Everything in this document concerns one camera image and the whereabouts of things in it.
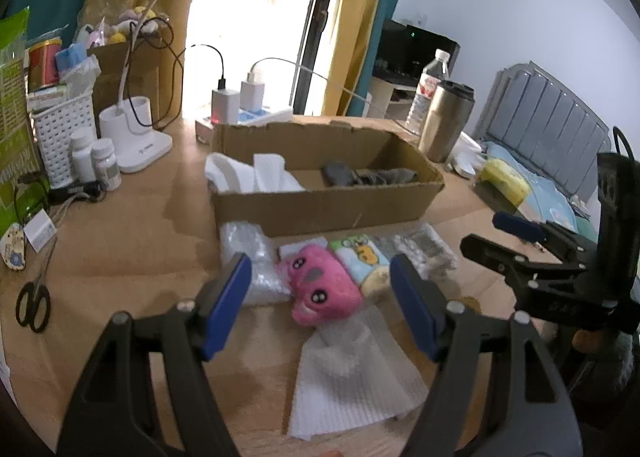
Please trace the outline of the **white pill bottle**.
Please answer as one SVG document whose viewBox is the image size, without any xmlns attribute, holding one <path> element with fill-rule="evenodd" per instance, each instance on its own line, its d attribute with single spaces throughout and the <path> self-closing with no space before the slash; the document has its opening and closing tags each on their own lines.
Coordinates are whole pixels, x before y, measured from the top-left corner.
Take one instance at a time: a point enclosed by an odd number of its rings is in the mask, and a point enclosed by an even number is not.
<svg viewBox="0 0 640 457">
<path fill-rule="evenodd" d="M 101 185 L 112 192 L 122 184 L 122 176 L 111 139 L 98 139 L 91 145 L 91 158 L 94 173 Z"/>
<path fill-rule="evenodd" d="M 76 177 L 80 183 L 91 183 L 96 180 L 92 163 L 92 144 L 96 135 L 89 127 L 82 127 L 70 135 L 70 156 Z"/>
</svg>

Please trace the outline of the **yellow curtain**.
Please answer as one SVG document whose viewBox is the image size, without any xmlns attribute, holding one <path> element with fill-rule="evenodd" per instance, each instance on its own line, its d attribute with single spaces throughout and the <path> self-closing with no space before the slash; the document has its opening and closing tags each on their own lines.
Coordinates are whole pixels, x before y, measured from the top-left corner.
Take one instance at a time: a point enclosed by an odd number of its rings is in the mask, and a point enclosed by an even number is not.
<svg viewBox="0 0 640 457">
<path fill-rule="evenodd" d="M 323 116 L 342 116 L 360 77 L 378 0 L 338 0 L 329 81 L 322 106 Z"/>
</svg>

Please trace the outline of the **grey cloth in box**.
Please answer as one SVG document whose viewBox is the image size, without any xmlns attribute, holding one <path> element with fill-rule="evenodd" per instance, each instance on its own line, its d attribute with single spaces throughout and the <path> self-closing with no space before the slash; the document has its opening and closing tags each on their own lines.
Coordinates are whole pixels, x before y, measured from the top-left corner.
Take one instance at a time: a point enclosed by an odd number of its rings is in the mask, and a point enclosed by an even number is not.
<svg viewBox="0 0 640 457">
<path fill-rule="evenodd" d="M 410 184 L 418 180 L 418 173 L 407 168 L 381 170 L 354 170 L 344 162 L 328 162 L 321 169 L 322 176 L 330 186 L 382 186 Z"/>
</svg>

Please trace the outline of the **pink plush toy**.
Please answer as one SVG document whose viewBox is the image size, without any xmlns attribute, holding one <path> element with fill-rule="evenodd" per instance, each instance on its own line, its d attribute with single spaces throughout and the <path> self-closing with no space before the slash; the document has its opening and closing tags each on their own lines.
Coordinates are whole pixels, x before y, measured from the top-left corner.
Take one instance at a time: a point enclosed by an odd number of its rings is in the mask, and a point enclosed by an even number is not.
<svg viewBox="0 0 640 457">
<path fill-rule="evenodd" d="M 348 318 L 362 306 L 363 295 L 344 265 L 315 243 L 283 258 L 278 270 L 291 290 L 292 318 L 299 326 Z"/>
</svg>

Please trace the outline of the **black scissors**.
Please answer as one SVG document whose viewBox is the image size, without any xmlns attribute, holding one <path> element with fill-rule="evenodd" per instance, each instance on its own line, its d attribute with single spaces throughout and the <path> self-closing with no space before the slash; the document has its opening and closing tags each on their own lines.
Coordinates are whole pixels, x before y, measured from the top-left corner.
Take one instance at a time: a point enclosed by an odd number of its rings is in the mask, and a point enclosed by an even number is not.
<svg viewBox="0 0 640 457">
<path fill-rule="evenodd" d="M 52 240 L 39 273 L 22 287 L 16 298 L 14 314 L 17 324 L 28 327 L 33 333 L 43 333 L 49 324 L 51 296 L 46 278 L 57 243 L 57 238 Z"/>
</svg>

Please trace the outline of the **white perforated basket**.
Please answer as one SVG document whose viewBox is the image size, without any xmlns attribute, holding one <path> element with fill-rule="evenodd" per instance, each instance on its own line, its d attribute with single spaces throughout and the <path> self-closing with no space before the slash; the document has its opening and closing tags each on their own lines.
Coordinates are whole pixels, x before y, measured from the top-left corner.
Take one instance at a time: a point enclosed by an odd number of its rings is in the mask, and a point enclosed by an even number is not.
<svg viewBox="0 0 640 457">
<path fill-rule="evenodd" d="M 92 92 L 88 91 L 47 110 L 32 113 L 35 135 L 51 188 L 64 188 L 75 180 L 70 137 L 80 128 L 96 136 Z"/>
</svg>

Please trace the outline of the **bag of plush toys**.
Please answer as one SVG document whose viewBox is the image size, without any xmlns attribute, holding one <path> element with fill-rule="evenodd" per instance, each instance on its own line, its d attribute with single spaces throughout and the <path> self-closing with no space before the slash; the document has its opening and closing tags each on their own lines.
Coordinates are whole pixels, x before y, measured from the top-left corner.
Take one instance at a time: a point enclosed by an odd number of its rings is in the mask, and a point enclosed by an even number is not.
<svg viewBox="0 0 640 457">
<path fill-rule="evenodd" d="M 87 50 L 125 42 L 151 0 L 89 0 L 77 17 L 74 43 Z"/>
</svg>

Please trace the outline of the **cotton swab pack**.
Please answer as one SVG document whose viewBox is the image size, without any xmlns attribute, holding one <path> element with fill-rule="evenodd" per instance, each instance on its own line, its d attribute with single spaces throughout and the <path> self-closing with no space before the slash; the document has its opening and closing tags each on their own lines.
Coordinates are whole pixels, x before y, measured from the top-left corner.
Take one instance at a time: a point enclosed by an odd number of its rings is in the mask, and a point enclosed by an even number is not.
<svg viewBox="0 0 640 457">
<path fill-rule="evenodd" d="M 410 229 L 375 236 L 374 243 L 388 260 L 394 255 L 406 255 L 424 279 L 440 281 L 458 268 L 454 251 L 433 226 L 424 221 Z"/>
</svg>

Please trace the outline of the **black monitor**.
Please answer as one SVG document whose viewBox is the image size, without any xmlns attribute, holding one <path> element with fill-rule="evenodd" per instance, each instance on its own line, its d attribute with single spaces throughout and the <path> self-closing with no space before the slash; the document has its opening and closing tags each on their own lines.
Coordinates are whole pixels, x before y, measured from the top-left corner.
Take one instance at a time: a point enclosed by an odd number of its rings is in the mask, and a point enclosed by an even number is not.
<svg viewBox="0 0 640 457">
<path fill-rule="evenodd" d="M 435 58 L 437 50 L 450 55 L 449 71 L 460 52 L 460 44 L 446 36 L 412 25 L 386 20 L 383 24 L 373 76 L 391 84 L 415 87 L 423 68 Z"/>
</svg>

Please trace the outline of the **white power strip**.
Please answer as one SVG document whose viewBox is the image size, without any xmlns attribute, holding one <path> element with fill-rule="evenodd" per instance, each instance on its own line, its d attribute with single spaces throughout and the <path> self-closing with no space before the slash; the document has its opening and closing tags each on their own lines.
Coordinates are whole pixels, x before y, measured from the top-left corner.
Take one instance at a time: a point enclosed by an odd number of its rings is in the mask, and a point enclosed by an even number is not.
<svg viewBox="0 0 640 457">
<path fill-rule="evenodd" d="M 265 107 L 257 112 L 249 110 L 239 110 L 238 125 L 261 127 L 270 122 L 286 122 L 293 117 L 293 108 L 286 107 L 276 110 L 272 107 Z M 213 137 L 214 129 L 219 124 L 215 117 L 205 116 L 195 120 L 195 139 L 198 143 L 208 144 Z"/>
</svg>

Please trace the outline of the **brown cardboard box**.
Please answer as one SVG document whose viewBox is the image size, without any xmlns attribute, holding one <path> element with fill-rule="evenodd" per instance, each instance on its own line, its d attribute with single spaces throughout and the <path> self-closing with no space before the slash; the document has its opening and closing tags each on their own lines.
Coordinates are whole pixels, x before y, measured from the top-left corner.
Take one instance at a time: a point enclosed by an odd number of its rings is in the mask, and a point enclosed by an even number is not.
<svg viewBox="0 0 640 457">
<path fill-rule="evenodd" d="M 271 122 L 262 127 L 219 125 L 214 156 L 242 171 L 260 155 L 278 155 L 277 172 L 298 183 L 296 191 L 260 190 L 253 184 L 229 188 L 210 184 L 218 225 L 245 221 L 269 236 L 363 229 L 420 219 L 444 189 L 442 173 L 398 134 L 346 122 Z M 338 186 L 323 173 L 329 162 L 358 174 L 408 169 L 408 183 Z"/>
</svg>

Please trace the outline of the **yellow tissue pack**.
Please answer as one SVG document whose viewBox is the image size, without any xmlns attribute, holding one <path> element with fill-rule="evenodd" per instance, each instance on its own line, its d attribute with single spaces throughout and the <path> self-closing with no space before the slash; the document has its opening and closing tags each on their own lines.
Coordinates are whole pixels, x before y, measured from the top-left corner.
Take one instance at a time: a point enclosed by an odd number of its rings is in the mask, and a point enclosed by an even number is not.
<svg viewBox="0 0 640 457">
<path fill-rule="evenodd" d="M 477 183 L 489 183 L 515 208 L 521 206 L 530 193 L 523 176 L 500 158 L 489 158 L 476 177 Z"/>
</svg>

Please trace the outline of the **steel travel mug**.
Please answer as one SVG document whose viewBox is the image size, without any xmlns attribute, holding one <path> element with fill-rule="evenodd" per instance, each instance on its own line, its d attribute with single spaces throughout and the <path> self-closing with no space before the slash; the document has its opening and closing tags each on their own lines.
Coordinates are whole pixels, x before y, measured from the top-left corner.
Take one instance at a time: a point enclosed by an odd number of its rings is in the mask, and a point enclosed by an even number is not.
<svg viewBox="0 0 640 457">
<path fill-rule="evenodd" d="M 446 162 L 475 104 L 475 91 L 466 84 L 442 81 L 424 120 L 419 151 L 431 162 Z"/>
</svg>

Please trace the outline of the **cartoon tissue pack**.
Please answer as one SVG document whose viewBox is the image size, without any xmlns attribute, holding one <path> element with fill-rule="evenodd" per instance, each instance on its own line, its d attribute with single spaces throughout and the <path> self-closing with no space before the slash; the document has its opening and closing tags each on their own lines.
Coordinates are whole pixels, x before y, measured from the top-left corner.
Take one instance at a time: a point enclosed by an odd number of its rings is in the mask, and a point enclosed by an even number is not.
<svg viewBox="0 0 640 457">
<path fill-rule="evenodd" d="M 390 261 L 369 235 L 331 240 L 329 247 L 367 299 L 378 300 L 390 290 Z"/>
</svg>

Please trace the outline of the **red tin can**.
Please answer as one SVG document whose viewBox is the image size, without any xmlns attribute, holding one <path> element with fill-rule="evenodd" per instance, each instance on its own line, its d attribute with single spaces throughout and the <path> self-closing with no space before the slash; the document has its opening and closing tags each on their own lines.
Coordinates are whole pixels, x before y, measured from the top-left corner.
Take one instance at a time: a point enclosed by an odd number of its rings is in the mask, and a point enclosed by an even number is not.
<svg viewBox="0 0 640 457">
<path fill-rule="evenodd" d="M 62 40 L 58 37 L 42 40 L 28 50 L 28 90 L 37 92 L 58 84 L 55 54 L 60 52 Z"/>
</svg>

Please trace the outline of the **clear bubble wrap bag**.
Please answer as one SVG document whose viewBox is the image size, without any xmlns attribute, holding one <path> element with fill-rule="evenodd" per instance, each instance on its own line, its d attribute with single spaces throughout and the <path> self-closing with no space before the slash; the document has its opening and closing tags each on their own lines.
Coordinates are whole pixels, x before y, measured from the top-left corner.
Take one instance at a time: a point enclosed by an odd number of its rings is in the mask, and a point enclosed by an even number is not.
<svg viewBox="0 0 640 457">
<path fill-rule="evenodd" d="M 244 307 L 262 307 L 291 300 L 291 289 L 278 269 L 276 246 L 258 224 L 234 221 L 219 229 L 220 260 L 226 264 L 241 252 L 250 259 L 252 278 Z"/>
</svg>

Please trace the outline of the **green snack bag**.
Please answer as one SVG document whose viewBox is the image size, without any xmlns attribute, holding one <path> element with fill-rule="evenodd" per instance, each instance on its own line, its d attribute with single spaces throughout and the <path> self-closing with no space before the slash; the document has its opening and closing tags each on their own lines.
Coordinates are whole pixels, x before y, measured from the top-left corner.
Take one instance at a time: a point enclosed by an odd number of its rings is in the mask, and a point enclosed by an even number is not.
<svg viewBox="0 0 640 457">
<path fill-rule="evenodd" d="M 29 9 L 1 21 L 1 229 L 23 223 L 47 199 L 50 184 L 27 110 L 24 73 Z"/>
</svg>

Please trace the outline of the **white cloth in box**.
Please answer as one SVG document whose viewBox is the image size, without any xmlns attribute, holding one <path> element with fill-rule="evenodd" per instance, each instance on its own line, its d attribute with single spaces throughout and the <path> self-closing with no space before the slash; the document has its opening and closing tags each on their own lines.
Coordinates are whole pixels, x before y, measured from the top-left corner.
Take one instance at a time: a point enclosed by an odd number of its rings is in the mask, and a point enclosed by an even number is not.
<svg viewBox="0 0 640 457">
<path fill-rule="evenodd" d="M 278 154 L 255 154 L 251 165 L 224 154 L 209 154 L 204 173 L 209 187 L 217 194 L 305 191 L 293 174 L 285 170 L 285 159 Z"/>
</svg>

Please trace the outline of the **clear water bottle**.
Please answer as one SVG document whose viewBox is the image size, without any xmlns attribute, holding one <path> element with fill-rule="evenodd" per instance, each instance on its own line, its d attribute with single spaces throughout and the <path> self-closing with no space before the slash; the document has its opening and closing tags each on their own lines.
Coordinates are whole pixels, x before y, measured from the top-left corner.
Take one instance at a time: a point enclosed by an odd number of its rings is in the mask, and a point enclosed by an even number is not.
<svg viewBox="0 0 640 457">
<path fill-rule="evenodd" d="M 424 119 L 430 108 L 436 88 L 448 78 L 448 62 L 450 54 L 444 50 L 435 51 L 434 60 L 427 64 L 421 74 L 416 94 L 414 95 L 405 127 L 420 136 Z"/>
</svg>

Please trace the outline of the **grey bed headboard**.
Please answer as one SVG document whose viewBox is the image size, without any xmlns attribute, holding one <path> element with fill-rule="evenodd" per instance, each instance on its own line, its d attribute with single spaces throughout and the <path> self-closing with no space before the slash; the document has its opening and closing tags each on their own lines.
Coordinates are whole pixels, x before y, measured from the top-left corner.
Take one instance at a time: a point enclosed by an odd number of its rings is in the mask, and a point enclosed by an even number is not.
<svg viewBox="0 0 640 457">
<path fill-rule="evenodd" d="M 611 149 L 604 121 L 533 62 L 500 70 L 473 136 L 584 202 L 597 189 L 597 154 Z"/>
</svg>

